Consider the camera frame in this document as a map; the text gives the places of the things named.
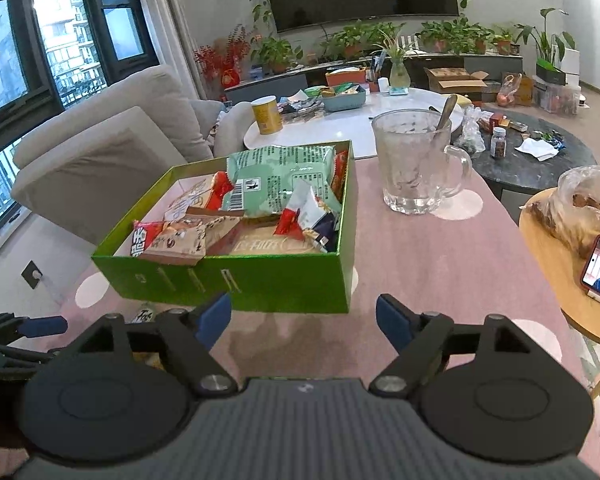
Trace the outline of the brown snack packet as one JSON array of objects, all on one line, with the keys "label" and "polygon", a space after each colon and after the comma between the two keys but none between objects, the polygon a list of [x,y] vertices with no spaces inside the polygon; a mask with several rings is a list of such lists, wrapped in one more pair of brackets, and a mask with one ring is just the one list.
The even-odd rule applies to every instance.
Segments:
[{"label": "brown snack packet", "polygon": [[140,258],[173,264],[195,264],[206,253],[206,225],[198,218],[185,218],[168,223],[140,253]]}]

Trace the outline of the green cardboard box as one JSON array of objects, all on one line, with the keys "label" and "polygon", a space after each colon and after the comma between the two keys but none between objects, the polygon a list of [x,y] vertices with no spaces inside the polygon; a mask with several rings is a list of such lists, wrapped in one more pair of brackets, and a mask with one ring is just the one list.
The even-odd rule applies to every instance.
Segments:
[{"label": "green cardboard box", "polygon": [[332,144],[348,153],[336,252],[210,256],[194,266],[151,262],[130,255],[133,222],[161,216],[183,185],[223,170],[224,158],[169,169],[129,209],[96,247],[92,259],[123,298],[196,306],[227,292],[236,310],[283,313],[347,313],[351,305],[358,182],[352,143]]}]

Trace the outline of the teal snack tray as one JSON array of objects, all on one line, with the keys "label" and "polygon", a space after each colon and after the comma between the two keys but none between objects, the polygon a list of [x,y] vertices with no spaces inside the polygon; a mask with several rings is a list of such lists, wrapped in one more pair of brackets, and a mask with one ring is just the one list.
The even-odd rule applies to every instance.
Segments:
[{"label": "teal snack tray", "polygon": [[357,110],[365,104],[366,96],[367,92],[363,87],[355,86],[334,96],[322,96],[322,102],[327,113],[337,113]]}]

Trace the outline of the orange tissue box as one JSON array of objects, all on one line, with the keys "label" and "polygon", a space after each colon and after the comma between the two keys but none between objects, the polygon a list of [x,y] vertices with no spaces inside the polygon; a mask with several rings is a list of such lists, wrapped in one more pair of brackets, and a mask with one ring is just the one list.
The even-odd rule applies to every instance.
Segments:
[{"label": "orange tissue box", "polygon": [[326,84],[336,87],[340,84],[366,84],[366,69],[358,67],[343,67],[325,75]]}]

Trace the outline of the plastic bag with bread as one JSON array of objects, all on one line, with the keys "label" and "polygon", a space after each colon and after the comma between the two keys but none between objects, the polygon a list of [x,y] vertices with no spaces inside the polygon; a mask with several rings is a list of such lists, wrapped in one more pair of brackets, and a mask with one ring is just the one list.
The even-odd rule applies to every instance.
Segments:
[{"label": "plastic bag with bread", "polygon": [[524,206],[544,229],[585,258],[600,235],[600,166],[572,168],[545,198]]}]

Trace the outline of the clear round pastry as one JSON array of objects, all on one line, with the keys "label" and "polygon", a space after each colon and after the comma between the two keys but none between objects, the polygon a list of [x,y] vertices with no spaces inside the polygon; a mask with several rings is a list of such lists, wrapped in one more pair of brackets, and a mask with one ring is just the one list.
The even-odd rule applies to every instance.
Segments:
[{"label": "clear round pastry", "polygon": [[150,323],[156,317],[155,308],[151,304],[142,304],[132,317],[132,324]]}]

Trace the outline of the dark round marble table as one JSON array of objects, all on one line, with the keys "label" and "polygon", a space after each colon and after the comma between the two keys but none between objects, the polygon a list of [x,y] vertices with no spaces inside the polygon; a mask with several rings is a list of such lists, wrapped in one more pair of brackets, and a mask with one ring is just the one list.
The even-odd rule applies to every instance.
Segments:
[{"label": "dark round marble table", "polygon": [[[491,155],[491,135],[483,133],[486,149],[472,159],[474,169],[497,198],[501,198],[504,191],[533,195],[554,188],[567,170],[597,164],[591,150],[566,129],[546,119],[512,110],[503,110],[502,115],[509,120],[505,156],[494,158]],[[538,152],[538,148],[519,149],[530,141],[550,143],[549,136],[556,136],[562,142],[562,147],[552,157],[538,159],[532,154],[532,151]]]}]

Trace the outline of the large green snack bag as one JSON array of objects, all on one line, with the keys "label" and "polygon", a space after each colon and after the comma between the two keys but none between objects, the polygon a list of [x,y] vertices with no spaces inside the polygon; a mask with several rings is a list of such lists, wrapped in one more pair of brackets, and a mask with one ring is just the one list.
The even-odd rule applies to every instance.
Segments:
[{"label": "large green snack bag", "polygon": [[340,201],[332,190],[335,155],[332,145],[265,146],[230,154],[226,173],[233,189],[224,195],[221,209],[241,210],[249,218],[281,214],[294,184],[303,180],[340,214]]}]

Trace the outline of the glass vase with plant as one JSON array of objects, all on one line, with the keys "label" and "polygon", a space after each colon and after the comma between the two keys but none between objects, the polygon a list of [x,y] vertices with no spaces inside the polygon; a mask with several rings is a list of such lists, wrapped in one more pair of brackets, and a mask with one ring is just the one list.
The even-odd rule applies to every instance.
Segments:
[{"label": "glass vase with plant", "polygon": [[405,61],[411,57],[410,48],[397,36],[388,32],[381,33],[381,42],[378,47],[378,62],[384,64],[385,60],[391,63],[389,92],[393,94],[407,94],[411,88],[411,76],[406,68]]}]

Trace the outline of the glass mug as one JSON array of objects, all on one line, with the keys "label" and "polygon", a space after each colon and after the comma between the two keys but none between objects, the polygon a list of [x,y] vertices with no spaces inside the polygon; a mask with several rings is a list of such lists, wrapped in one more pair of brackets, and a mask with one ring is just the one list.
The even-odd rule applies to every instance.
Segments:
[{"label": "glass mug", "polygon": [[457,195],[472,171],[451,143],[452,122],[432,110],[389,110],[374,117],[382,198],[401,214],[428,214]]}]

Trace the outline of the round white marble table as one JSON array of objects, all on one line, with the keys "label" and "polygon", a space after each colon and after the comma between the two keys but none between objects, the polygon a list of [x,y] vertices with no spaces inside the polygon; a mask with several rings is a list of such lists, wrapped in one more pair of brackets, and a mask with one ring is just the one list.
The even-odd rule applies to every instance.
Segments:
[{"label": "round white marble table", "polygon": [[283,125],[279,132],[266,136],[262,136],[257,124],[252,124],[244,136],[244,145],[248,150],[253,150],[268,145],[293,146],[350,141],[355,158],[370,158],[376,155],[370,125],[373,117],[399,108],[429,110],[432,106],[436,110],[442,110],[445,100],[446,96],[442,94],[422,89],[411,89],[406,96],[370,93],[360,108],[326,113],[307,122],[291,122]]}]

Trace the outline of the beige sofa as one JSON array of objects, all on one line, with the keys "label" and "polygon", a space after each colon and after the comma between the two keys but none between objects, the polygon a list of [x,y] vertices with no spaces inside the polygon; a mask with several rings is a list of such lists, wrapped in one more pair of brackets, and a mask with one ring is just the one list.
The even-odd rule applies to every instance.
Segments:
[{"label": "beige sofa", "polygon": [[239,152],[250,104],[192,100],[170,66],[141,70],[27,133],[10,196],[99,244],[171,168]]}]

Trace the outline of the metal spoon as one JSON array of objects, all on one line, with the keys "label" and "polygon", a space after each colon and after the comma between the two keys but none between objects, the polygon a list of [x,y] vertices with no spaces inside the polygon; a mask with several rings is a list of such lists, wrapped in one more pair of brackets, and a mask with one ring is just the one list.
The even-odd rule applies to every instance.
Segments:
[{"label": "metal spoon", "polygon": [[455,93],[450,94],[444,103],[444,107],[442,108],[442,112],[440,113],[440,118],[436,127],[437,131],[442,131],[447,126],[452,125],[451,115],[453,113],[454,108],[457,103],[457,95]]}]

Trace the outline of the round wooden side table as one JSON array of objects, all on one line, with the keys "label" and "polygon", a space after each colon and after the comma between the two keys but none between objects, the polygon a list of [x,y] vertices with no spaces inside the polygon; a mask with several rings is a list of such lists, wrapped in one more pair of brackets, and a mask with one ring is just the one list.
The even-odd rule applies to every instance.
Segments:
[{"label": "round wooden side table", "polygon": [[527,208],[536,200],[550,196],[553,191],[554,188],[548,188],[532,196],[521,207],[518,226],[569,325],[582,336],[600,344],[600,304],[589,297],[580,284],[585,261],[551,236]]}]

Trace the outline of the yellow paper cup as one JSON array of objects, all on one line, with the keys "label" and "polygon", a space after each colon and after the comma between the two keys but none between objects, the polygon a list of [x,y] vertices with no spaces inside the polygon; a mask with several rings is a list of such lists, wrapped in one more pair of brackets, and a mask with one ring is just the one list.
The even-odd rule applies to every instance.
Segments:
[{"label": "yellow paper cup", "polygon": [[276,96],[262,96],[251,102],[252,112],[259,132],[262,136],[278,133],[283,129],[282,116],[280,116]]}]

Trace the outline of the black wall socket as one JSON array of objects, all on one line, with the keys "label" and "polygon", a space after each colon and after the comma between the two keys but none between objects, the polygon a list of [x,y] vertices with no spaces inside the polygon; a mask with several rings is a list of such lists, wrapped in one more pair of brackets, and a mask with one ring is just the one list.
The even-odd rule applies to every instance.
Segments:
[{"label": "black wall socket", "polygon": [[22,270],[21,276],[32,289],[36,289],[38,284],[40,284],[40,281],[42,281],[43,273],[38,266],[30,260]]}]

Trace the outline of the small spice jar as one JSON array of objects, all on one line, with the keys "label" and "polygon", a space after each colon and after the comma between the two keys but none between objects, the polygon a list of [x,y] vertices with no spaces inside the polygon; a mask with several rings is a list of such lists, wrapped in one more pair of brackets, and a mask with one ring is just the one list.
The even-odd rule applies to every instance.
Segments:
[{"label": "small spice jar", "polygon": [[503,127],[494,127],[490,142],[490,154],[494,159],[503,159],[506,156],[506,129]]}]

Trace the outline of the red flower decoration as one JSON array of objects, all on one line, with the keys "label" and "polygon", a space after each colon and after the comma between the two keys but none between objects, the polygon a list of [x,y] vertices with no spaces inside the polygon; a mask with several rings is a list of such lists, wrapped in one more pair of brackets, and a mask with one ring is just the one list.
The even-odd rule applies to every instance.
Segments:
[{"label": "red flower decoration", "polygon": [[249,55],[250,42],[244,25],[237,25],[225,38],[194,51],[202,76],[208,82],[219,81],[223,90],[242,80],[242,62]]}]

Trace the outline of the red white snack packet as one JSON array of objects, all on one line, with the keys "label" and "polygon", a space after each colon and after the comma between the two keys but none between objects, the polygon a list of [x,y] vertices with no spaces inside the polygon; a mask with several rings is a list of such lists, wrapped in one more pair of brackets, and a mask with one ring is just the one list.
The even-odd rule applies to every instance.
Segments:
[{"label": "red white snack packet", "polygon": [[135,220],[133,222],[130,256],[139,257],[162,231],[162,221]]}]

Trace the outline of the black window frame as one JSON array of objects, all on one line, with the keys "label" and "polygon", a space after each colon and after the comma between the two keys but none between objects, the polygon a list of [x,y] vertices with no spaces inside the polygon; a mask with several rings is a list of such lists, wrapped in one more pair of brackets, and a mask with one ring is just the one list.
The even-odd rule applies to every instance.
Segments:
[{"label": "black window frame", "polygon": [[140,0],[0,0],[0,229],[22,137],[157,63]]}]

